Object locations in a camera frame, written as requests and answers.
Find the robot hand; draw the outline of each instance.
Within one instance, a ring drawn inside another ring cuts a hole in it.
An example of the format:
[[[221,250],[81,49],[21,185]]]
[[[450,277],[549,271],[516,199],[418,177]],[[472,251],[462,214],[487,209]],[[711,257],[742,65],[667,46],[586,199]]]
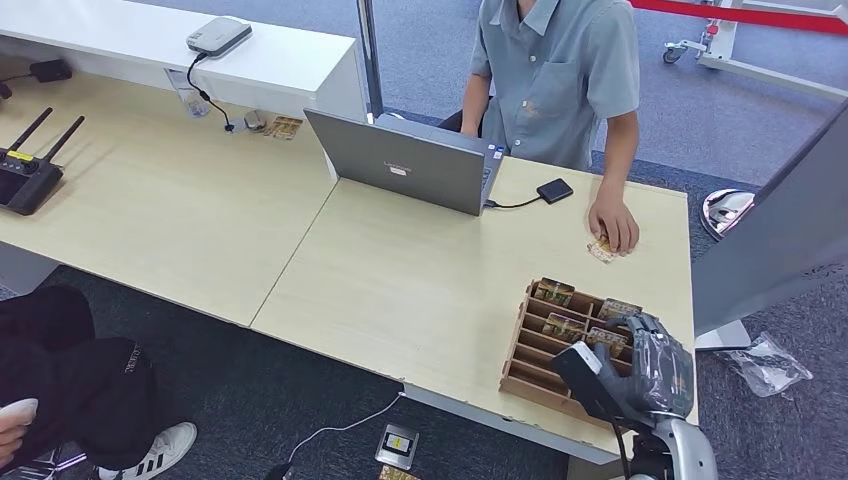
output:
[[[695,397],[692,355],[650,314],[639,313],[623,321],[611,321],[607,327],[622,324],[633,334],[633,371],[629,377],[620,377],[607,345],[598,342],[594,353],[601,361],[598,374],[601,383],[623,400],[620,404],[625,410],[685,419],[692,411]]]
[[[607,346],[594,352],[578,342],[557,355],[551,366],[571,387],[589,415],[637,432],[633,460],[625,463],[631,480],[716,480],[709,441],[686,422],[692,411],[695,378],[692,356],[655,317],[640,313],[607,327],[626,324],[633,334],[633,369],[621,377]]]

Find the gray laptop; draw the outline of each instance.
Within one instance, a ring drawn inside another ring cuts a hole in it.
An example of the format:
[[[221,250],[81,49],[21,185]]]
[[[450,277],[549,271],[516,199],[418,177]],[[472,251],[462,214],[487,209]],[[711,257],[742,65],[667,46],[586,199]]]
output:
[[[369,125],[303,111],[340,177],[470,215],[483,211],[502,147],[407,120]]]

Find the man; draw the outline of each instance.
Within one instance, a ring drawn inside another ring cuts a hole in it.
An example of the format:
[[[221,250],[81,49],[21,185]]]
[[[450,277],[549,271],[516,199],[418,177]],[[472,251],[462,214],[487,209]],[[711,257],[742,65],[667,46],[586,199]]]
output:
[[[639,143],[632,7],[626,0],[483,0],[478,23],[462,112],[443,126],[482,134],[516,157],[586,169],[606,119],[604,178],[589,227],[596,238],[605,233],[613,251],[629,253],[639,241],[623,199]]]
[[[29,408],[9,413],[19,405]],[[0,476],[73,441],[98,467],[92,479],[148,480],[182,459],[197,434],[191,423],[159,433],[153,366],[141,347],[95,340],[88,302],[65,287],[0,302],[3,406]]]

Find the white sneaker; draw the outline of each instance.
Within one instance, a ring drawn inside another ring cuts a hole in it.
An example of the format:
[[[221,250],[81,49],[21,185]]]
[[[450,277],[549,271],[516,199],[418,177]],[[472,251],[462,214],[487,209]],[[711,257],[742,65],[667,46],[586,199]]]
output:
[[[150,452],[137,466],[118,472],[114,477],[101,470],[100,477],[112,477],[115,480],[149,480],[182,460],[194,445],[196,438],[197,427],[193,423],[174,425],[156,436]]]

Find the laptop logo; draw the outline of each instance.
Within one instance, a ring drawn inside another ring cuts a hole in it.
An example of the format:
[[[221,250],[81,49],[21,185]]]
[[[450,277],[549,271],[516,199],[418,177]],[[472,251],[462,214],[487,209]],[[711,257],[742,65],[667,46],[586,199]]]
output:
[[[402,167],[400,165],[396,165],[394,163],[383,162],[383,165],[389,167],[389,171],[394,173],[395,175],[400,175],[405,177],[407,174],[412,173],[411,168]]]

